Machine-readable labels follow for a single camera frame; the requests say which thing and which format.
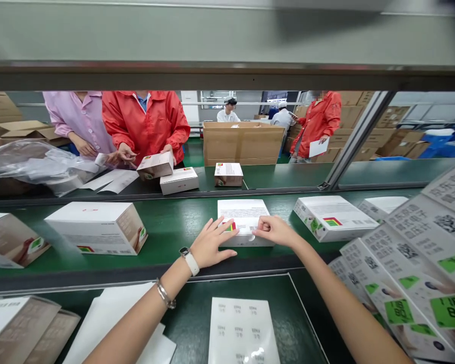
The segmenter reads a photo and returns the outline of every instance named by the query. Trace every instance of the floor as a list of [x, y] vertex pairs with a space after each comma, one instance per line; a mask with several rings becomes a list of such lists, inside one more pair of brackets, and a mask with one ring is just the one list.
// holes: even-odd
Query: floor
[[[204, 166], [204, 140], [200, 138], [189, 138], [185, 143], [184, 165], [187, 167], [203, 167]], [[282, 154], [278, 158], [278, 164], [288, 163], [290, 157], [288, 154]]]

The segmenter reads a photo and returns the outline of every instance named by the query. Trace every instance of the silver bracelet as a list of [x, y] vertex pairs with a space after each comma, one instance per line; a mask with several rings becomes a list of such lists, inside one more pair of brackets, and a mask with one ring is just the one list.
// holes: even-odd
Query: silver bracelet
[[162, 300], [165, 302], [167, 308], [174, 309], [177, 306], [177, 303], [175, 300], [171, 301], [170, 298], [168, 298], [167, 291], [165, 290], [165, 288], [163, 288], [163, 285], [160, 283], [159, 278], [157, 278], [155, 284], [157, 285], [157, 291], [160, 297], [162, 297]]

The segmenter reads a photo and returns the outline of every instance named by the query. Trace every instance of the red jacket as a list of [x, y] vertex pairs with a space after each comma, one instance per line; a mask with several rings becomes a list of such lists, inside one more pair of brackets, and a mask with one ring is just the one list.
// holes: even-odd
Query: red jacket
[[182, 144], [191, 127], [174, 91], [150, 91], [146, 113], [135, 92], [105, 91], [103, 121], [116, 149], [126, 143], [138, 154], [136, 165], [143, 157], [160, 153], [166, 144], [172, 145], [177, 163], [184, 159]]
[[341, 108], [340, 94], [333, 91], [329, 91], [317, 105], [315, 105], [315, 101], [312, 102], [308, 107], [306, 116], [298, 119], [298, 122], [302, 124], [302, 130], [293, 141], [290, 153], [295, 153], [295, 146], [298, 140], [302, 138], [298, 156], [308, 158], [310, 142], [319, 140], [324, 134], [331, 137], [339, 128]]

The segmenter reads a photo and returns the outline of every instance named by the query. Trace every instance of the blood pressure reading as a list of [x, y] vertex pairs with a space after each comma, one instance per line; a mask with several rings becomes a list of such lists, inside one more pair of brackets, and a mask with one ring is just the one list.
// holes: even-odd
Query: blood pressure reading
[[390, 324], [412, 324], [414, 322], [410, 306], [405, 299], [385, 302], [384, 305]]
[[455, 296], [434, 298], [430, 303], [438, 326], [455, 329]]

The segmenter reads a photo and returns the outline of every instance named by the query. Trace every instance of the white watch strap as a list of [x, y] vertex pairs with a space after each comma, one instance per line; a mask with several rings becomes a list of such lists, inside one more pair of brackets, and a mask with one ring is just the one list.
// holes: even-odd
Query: white watch strap
[[187, 265], [191, 269], [192, 276], [195, 277], [197, 273], [199, 273], [199, 266], [197, 265], [194, 256], [189, 252], [187, 255], [184, 256], [184, 258], [186, 259]]

